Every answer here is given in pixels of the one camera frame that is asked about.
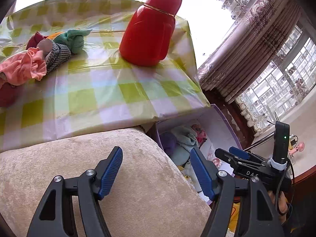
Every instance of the hand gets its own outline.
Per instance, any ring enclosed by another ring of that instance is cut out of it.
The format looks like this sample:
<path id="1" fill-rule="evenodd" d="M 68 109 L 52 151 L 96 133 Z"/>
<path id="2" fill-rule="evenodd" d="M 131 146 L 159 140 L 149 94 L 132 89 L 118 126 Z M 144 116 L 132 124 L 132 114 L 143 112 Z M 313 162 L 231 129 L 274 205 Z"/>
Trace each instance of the hand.
<path id="1" fill-rule="evenodd" d="M 274 195 L 274 193 L 272 191 L 268 191 L 268 195 L 273 203 L 273 205 L 275 204 L 275 198 L 276 196 Z M 283 191 L 280 192 L 279 195 L 279 209 L 282 213 L 284 213 L 287 209 L 288 209 L 288 205 L 286 204 L 286 197 L 284 196 Z M 279 220 L 281 221 L 281 224 L 283 224 L 286 221 L 286 214 L 285 215 L 279 215 Z"/>

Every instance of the black cable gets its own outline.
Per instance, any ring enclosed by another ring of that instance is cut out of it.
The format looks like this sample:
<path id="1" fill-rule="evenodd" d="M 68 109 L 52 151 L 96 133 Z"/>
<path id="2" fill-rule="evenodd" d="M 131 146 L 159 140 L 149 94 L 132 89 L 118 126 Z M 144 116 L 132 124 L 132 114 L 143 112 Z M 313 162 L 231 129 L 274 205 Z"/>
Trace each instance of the black cable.
<path id="1" fill-rule="evenodd" d="M 275 125 L 275 124 L 273 124 L 272 122 L 270 122 L 269 120 L 267 120 L 267 122 L 270 123 L 270 124 L 272 124 L 272 125 Z"/>
<path id="2" fill-rule="evenodd" d="M 297 138 L 296 144 L 295 144 L 295 146 L 293 147 L 293 149 L 294 149 L 294 148 L 296 147 L 297 143 L 298 143 L 298 136 L 297 136 L 297 135 L 292 135 L 292 136 Z"/>
<path id="3" fill-rule="evenodd" d="M 280 122 L 279 117 L 277 116 L 276 112 L 274 112 L 274 116 L 276 117 L 276 120 Z"/>
<path id="4" fill-rule="evenodd" d="M 285 215 L 289 211 L 290 207 L 292 206 L 292 201 L 293 201 L 294 191 L 295 191 L 295 186 L 294 186 L 295 185 L 295 176 L 294 176 L 293 165 L 292 165 L 292 162 L 291 162 L 291 160 L 289 158 L 287 159 L 287 162 L 288 162 L 288 165 L 286 166 L 286 169 L 284 170 L 284 173 L 283 173 L 283 175 L 282 175 L 282 177 L 280 179 L 279 185 L 277 187 L 276 197 L 275 197 L 275 200 L 274 200 L 275 209 L 280 215 Z M 288 209 L 284 213 L 282 213 L 280 211 L 280 208 L 279 208 L 279 193 L 280 193 L 280 188 L 281 188 L 282 181 L 283 181 L 283 179 L 285 177 L 285 174 L 287 173 L 289 167 L 291 167 L 292 174 L 293 174 L 293 194 L 292 194 L 291 202 L 290 202 L 290 205 L 289 205 Z"/>
<path id="5" fill-rule="evenodd" d="M 290 159 L 292 159 L 292 158 L 293 158 L 293 155 L 291 156 L 291 154 L 290 154 L 289 150 L 288 150 L 288 154 L 289 154 L 289 156 L 290 156 Z"/>

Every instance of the red cloth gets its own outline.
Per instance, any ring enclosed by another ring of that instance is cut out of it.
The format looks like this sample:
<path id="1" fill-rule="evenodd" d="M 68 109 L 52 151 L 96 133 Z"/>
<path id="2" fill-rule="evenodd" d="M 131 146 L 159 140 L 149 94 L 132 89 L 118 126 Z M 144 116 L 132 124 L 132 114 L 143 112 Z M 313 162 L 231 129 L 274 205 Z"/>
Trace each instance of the red cloth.
<path id="1" fill-rule="evenodd" d="M 206 133 L 201 125 L 194 124 L 191 126 L 191 128 L 197 133 L 196 139 L 199 145 L 207 140 Z"/>
<path id="2" fill-rule="evenodd" d="M 9 83 L 4 83 L 0 88 L 0 107 L 9 107 L 18 98 L 23 86 L 13 86 Z"/>
<path id="3" fill-rule="evenodd" d="M 32 78 L 40 81 L 45 75 L 46 62 L 43 59 L 43 51 L 38 47 L 31 47 L 0 63 L 0 87 L 5 82 L 19 86 Z"/>
<path id="4" fill-rule="evenodd" d="M 28 41 L 27 43 L 27 46 L 26 46 L 26 50 L 30 47 L 33 47 L 33 48 L 36 48 L 36 46 L 38 45 L 38 43 L 40 41 L 42 41 L 43 39 L 45 39 L 47 37 L 45 36 L 42 36 L 40 33 L 38 33 L 36 31 L 36 33 L 30 38 L 30 40 Z"/>

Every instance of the window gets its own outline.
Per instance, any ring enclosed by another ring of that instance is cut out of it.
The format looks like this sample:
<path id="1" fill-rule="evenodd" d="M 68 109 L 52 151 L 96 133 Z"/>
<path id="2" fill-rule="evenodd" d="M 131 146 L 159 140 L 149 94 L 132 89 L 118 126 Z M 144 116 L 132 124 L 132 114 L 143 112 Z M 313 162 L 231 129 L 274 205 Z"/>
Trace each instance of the window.
<path id="1" fill-rule="evenodd" d="M 303 27 L 295 26 L 268 67 L 236 102 L 245 105 L 241 109 L 252 117 L 255 129 L 263 130 L 268 121 L 276 121 L 274 113 L 281 118 L 306 97 L 316 83 L 315 70 L 316 45 Z"/>

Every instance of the plastic table cover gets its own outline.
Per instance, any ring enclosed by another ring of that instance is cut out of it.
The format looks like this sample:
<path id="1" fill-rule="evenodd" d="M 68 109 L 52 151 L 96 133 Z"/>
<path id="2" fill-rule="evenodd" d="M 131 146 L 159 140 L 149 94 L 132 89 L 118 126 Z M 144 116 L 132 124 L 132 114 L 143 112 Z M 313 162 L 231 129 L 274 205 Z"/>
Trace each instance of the plastic table cover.
<path id="1" fill-rule="evenodd" d="M 0 152 L 47 141 L 132 127 L 191 113 L 210 104 L 198 83 L 189 24 L 176 17 L 167 57 L 156 67 L 124 61 L 119 44 L 135 0 L 46 0 L 3 19 L 0 61 L 25 50 L 39 31 L 92 29 L 81 53 L 23 85 L 0 110 Z"/>

